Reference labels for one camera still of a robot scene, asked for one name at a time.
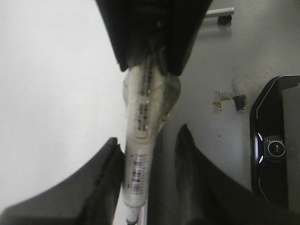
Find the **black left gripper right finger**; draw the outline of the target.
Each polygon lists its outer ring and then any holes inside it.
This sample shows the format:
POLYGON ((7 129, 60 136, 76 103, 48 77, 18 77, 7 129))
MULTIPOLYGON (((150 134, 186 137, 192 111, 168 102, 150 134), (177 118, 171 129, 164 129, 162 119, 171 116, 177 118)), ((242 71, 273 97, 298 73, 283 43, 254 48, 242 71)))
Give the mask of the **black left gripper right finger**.
POLYGON ((269 203, 215 166, 195 145, 187 125, 178 131, 173 166, 155 150, 147 212, 149 225, 297 225, 298 214, 269 203))

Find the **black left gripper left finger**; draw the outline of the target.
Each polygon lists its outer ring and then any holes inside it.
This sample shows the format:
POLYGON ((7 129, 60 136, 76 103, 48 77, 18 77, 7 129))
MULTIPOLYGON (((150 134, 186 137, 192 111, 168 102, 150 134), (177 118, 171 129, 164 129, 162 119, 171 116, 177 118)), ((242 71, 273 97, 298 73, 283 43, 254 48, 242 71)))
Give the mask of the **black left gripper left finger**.
POLYGON ((117 138, 70 177, 28 200, 7 207, 2 225, 111 225, 123 179, 124 154, 117 138))

